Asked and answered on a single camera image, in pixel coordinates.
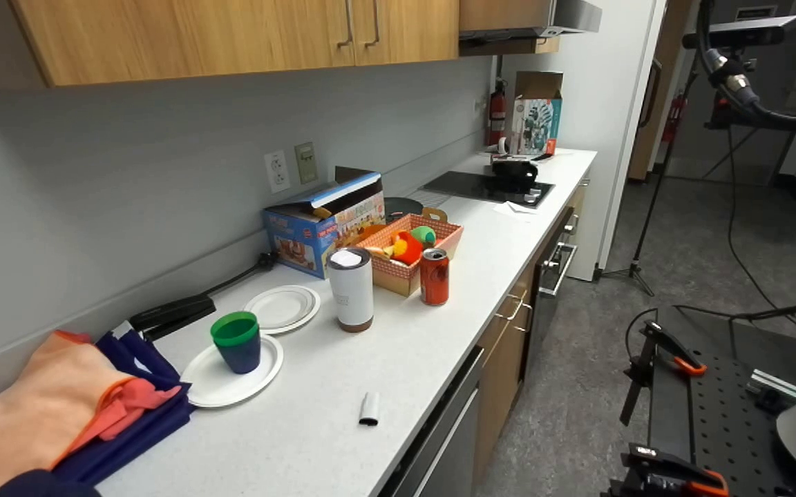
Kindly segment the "black perforated robot base table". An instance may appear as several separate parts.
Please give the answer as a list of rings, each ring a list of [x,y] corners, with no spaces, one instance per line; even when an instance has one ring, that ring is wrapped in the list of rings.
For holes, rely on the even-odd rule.
[[[707,365],[683,378],[658,361],[647,441],[728,478],[729,497],[796,497],[796,461],[777,435],[777,398],[758,398],[751,372],[796,387],[796,336],[704,312],[663,308],[661,327]]]

